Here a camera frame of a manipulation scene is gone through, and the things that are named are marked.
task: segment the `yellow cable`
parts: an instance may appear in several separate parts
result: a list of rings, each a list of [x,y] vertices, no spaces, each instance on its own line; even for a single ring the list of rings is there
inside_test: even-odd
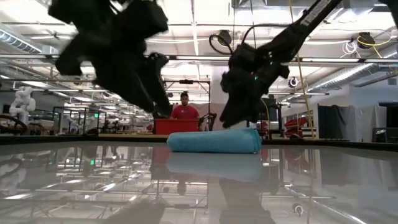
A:
[[[358,41],[358,43],[363,44],[363,45],[366,45],[366,46],[371,46],[371,47],[377,47],[377,46],[384,45],[384,44],[386,44],[386,43],[389,43],[389,42],[391,41],[391,39],[392,39],[392,38],[390,37],[389,40],[387,40],[387,41],[385,41],[385,42],[383,42],[383,43],[379,43],[379,44],[367,44],[367,43],[364,43],[364,42],[360,41],[359,38],[361,38],[361,36],[359,36],[359,37],[356,39],[356,41]]]
[[[271,138],[270,138],[270,136],[271,136],[271,134],[270,134],[270,128],[271,128],[271,122],[270,122],[270,120],[269,120],[269,113],[268,113],[268,106],[266,105],[266,103],[264,102],[264,100],[262,100],[261,99],[261,101],[262,101],[262,103],[264,104],[264,106],[266,106],[266,112],[267,112],[267,118],[268,118],[268,140],[270,140]]]
[[[290,7],[290,15],[292,16],[292,22],[294,22],[292,0],[289,0],[289,7]],[[310,113],[310,107],[308,105],[308,97],[307,97],[307,94],[305,92],[304,81],[303,81],[303,71],[301,69],[300,60],[297,60],[297,62],[298,62],[298,70],[300,71],[300,82],[301,82],[301,87],[303,89],[305,107],[307,108],[308,122],[310,123],[310,128],[311,128],[311,137],[314,140],[315,136],[313,134],[312,114]]]
[[[378,55],[380,58],[383,58],[383,57],[381,56],[381,54],[379,53],[379,51],[376,49],[375,46],[373,46],[373,49],[374,49],[374,51],[377,53],[377,55]]]

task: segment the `man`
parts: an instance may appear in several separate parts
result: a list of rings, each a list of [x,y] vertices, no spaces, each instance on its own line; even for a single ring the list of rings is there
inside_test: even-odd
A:
[[[189,96],[186,91],[181,93],[180,100],[181,105],[173,110],[172,119],[198,119],[198,111],[193,106],[188,105]]]

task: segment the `blue towel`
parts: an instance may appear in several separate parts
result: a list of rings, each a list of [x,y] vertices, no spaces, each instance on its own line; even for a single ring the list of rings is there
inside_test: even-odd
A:
[[[217,152],[254,154],[261,149],[261,138],[252,128],[242,130],[173,133],[167,140],[173,152]]]
[[[173,153],[166,166],[171,172],[241,182],[258,181],[262,172],[261,158],[249,154]]]

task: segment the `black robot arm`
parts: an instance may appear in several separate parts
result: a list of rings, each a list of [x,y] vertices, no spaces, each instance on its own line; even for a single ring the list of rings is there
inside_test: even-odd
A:
[[[221,81],[221,88],[229,95],[220,116],[224,128],[241,121],[257,121],[261,96],[268,94],[269,87],[279,76],[289,76],[289,68],[284,63],[289,63],[296,56],[305,39],[340,2],[341,0],[317,0],[300,19],[271,42],[257,49],[244,43],[247,33],[245,34],[242,43],[229,58],[229,71],[223,74]],[[380,2],[388,5],[397,22],[398,1]]]

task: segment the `red bin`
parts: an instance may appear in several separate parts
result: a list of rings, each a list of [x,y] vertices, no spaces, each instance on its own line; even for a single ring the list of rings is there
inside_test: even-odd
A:
[[[156,119],[156,134],[199,131],[197,119]]]

